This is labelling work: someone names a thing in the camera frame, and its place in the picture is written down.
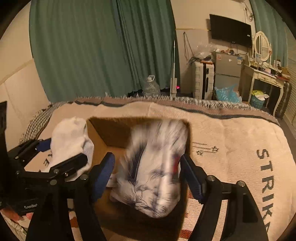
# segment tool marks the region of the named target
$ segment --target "white dresser drawer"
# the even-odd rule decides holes
[[[276,85],[276,86],[280,86],[280,84],[277,82],[277,80],[275,80],[275,79],[271,79],[270,80],[270,83],[272,83],[272,84],[274,84],[274,85]]]
[[[267,75],[258,73],[258,79],[263,80],[265,82],[270,82],[271,78]]]

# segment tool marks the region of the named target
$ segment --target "blue gripper pad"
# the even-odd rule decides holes
[[[49,150],[51,141],[52,141],[51,138],[40,141],[39,144],[36,146],[36,151],[44,152],[44,151]]]
[[[107,152],[99,165],[93,166],[89,173],[91,183],[91,201],[95,202],[102,197],[110,175],[114,169],[115,156]]]
[[[198,200],[201,203],[202,200],[204,199],[204,195],[202,192],[202,182],[200,180],[202,180],[203,178],[206,178],[205,172],[198,173],[197,166],[194,164],[192,159],[186,154],[181,156],[180,162],[181,162],[181,172],[183,173],[189,185],[193,198]]]

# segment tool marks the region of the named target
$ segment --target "laundry basket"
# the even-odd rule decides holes
[[[263,104],[264,104],[265,100],[259,100],[255,95],[251,95],[251,99],[250,99],[250,105],[257,108],[257,109],[261,109]]]

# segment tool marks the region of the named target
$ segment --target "white patterned fabric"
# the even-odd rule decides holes
[[[167,216],[180,200],[179,161],[186,141],[182,121],[135,127],[111,200],[115,198],[152,218]]]

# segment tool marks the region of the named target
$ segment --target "cable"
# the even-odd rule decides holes
[[[246,6],[245,7],[246,15],[247,15],[249,21],[252,22],[254,19],[254,14],[252,14],[252,12],[250,11],[250,9],[248,8],[248,6],[246,5],[245,2],[244,2],[244,5]]]
[[[247,19],[246,19],[246,14],[244,13],[244,23],[247,23]]]
[[[246,56],[248,54],[248,52],[249,52],[249,48],[247,47],[247,52],[245,54],[240,53],[240,55]]]
[[[190,43],[189,43],[189,40],[188,40],[188,36],[187,36],[186,32],[184,32],[184,33],[183,33],[183,41],[184,41],[184,56],[185,56],[185,58],[187,59],[187,61],[189,61],[189,53],[188,53],[188,47],[187,47],[187,45],[186,45],[186,39],[185,39],[185,37],[186,37],[186,39],[187,39],[187,42],[188,42],[189,48],[190,48],[190,50],[191,50],[191,54],[192,54],[192,56],[194,56],[194,54],[193,54],[192,48],[191,48],[191,46],[190,46]]]
[[[231,49],[233,50],[233,48],[232,48],[232,43],[230,43],[230,47],[231,47]],[[233,53],[234,53],[234,50],[233,50]],[[236,53],[236,55],[237,55],[237,53]]]

